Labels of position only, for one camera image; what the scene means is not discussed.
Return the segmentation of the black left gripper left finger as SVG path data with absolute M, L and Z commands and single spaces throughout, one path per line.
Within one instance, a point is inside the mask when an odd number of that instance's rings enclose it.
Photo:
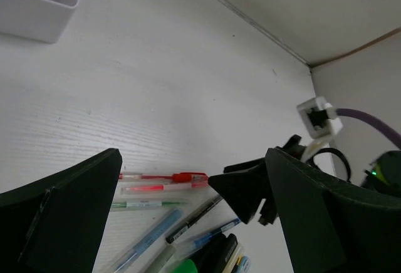
M 91 272 L 122 167 L 109 148 L 1 194 L 1 272 Z

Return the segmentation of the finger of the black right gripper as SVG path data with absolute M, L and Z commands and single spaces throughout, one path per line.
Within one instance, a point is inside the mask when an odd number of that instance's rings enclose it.
M 209 177 L 208 184 L 244 224 L 258 208 L 262 225 L 273 224 L 278 216 L 264 158 L 227 166 L 222 174 Z

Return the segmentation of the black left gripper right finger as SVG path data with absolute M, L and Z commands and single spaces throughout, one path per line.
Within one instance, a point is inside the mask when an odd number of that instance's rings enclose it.
M 274 202 L 295 272 L 400 272 L 400 198 L 270 148 Z

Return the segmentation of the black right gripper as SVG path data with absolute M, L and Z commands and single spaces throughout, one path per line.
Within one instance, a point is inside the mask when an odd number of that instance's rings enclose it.
M 400 150 L 388 151 L 380 155 L 360 185 L 385 195 L 400 196 Z

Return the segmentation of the red capped gel pen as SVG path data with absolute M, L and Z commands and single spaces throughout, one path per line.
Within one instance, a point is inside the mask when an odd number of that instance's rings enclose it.
M 163 180 L 170 183 L 186 183 L 208 181 L 209 176 L 200 172 L 180 172 L 170 175 L 146 175 L 142 173 L 120 173 L 119 180 L 122 182 L 140 182 L 148 180 Z

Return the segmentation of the red clear gel pen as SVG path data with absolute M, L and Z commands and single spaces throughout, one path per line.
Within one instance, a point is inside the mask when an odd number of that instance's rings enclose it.
M 138 195 L 143 193 L 157 193 L 157 192 L 174 192 L 184 190 L 197 190 L 208 187 L 206 181 L 203 182 L 185 182 L 185 183 L 166 183 L 155 185 L 132 185 L 129 187 L 122 187 L 120 193 L 122 195 Z

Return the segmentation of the green clear gel pen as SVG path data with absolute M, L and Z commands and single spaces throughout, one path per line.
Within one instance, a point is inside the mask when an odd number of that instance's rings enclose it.
M 188 205 L 189 202 L 186 200 L 125 200 L 122 202 L 113 202 L 110 210 L 147 210 L 165 207 L 186 207 Z

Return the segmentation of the light blue pen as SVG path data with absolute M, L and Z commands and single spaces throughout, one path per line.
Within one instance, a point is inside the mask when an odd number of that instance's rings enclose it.
M 156 240 L 183 215 L 182 209 L 170 210 L 134 245 L 122 254 L 105 272 L 125 272 Z

